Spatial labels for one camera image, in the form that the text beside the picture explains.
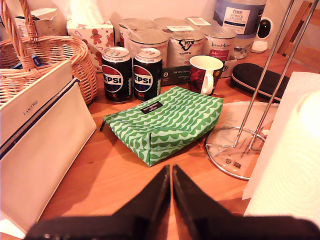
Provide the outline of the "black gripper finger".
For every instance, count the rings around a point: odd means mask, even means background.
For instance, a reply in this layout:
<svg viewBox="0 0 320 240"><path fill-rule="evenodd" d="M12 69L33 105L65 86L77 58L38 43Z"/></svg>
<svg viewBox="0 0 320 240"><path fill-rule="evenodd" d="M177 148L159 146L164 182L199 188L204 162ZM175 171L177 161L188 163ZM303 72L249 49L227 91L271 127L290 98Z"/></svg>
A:
<svg viewBox="0 0 320 240"><path fill-rule="evenodd" d="M165 165L144 189L112 216L131 216L153 220L170 192L170 166Z"/></svg>
<svg viewBox="0 0 320 240"><path fill-rule="evenodd" d="M234 217L232 213L202 191L177 164L173 166L173 189L179 209L192 220Z"/></svg>

